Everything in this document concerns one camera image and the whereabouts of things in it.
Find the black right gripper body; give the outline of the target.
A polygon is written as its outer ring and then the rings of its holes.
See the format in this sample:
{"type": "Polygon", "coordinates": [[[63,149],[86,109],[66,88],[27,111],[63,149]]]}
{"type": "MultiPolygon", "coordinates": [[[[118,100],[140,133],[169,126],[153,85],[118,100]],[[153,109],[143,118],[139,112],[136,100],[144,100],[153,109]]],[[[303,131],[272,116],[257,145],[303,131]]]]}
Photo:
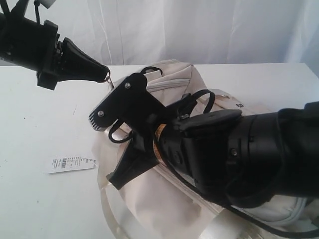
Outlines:
{"type": "Polygon", "coordinates": [[[193,117],[160,118],[151,114],[146,133],[133,130],[130,144],[153,145],[163,163],[183,184],[204,199],[221,205],[249,206],[246,179],[249,118],[240,110],[193,117]]]}

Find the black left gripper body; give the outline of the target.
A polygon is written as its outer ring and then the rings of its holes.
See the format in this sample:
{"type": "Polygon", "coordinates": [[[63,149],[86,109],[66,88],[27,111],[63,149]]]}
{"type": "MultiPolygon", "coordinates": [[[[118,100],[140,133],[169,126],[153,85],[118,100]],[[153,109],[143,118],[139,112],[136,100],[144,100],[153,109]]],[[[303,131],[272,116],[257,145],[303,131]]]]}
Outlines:
{"type": "Polygon", "coordinates": [[[49,21],[44,21],[44,56],[40,60],[40,68],[36,73],[37,85],[49,90],[54,90],[58,83],[58,62],[62,55],[60,34],[58,26],[49,21]]]}

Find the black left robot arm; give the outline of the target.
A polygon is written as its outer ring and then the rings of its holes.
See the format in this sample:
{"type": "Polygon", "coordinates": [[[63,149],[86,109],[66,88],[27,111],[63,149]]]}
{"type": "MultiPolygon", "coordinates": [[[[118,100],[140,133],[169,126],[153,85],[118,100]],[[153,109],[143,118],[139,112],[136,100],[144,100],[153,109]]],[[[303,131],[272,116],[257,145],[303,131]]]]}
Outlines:
{"type": "Polygon", "coordinates": [[[106,82],[107,66],[100,64],[72,40],[59,41],[58,26],[46,20],[38,24],[25,17],[0,15],[0,58],[36,72],[37,85],[54,90],[69,80],[106,82]]]}

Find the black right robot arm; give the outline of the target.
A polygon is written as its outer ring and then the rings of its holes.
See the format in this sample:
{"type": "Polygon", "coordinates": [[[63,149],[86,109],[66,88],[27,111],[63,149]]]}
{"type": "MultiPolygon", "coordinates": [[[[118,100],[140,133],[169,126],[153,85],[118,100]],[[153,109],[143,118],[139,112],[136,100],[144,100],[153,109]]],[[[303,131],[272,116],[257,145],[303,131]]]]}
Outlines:
{"type": "Polygon", "coordinates": [[[164,164],[202,198],[254,208],[275,195],[319,196],[319,105],[243,116],[220,110],[150,124],[152,144],[136,136],[107,178],[117,189],[164,164]]]}

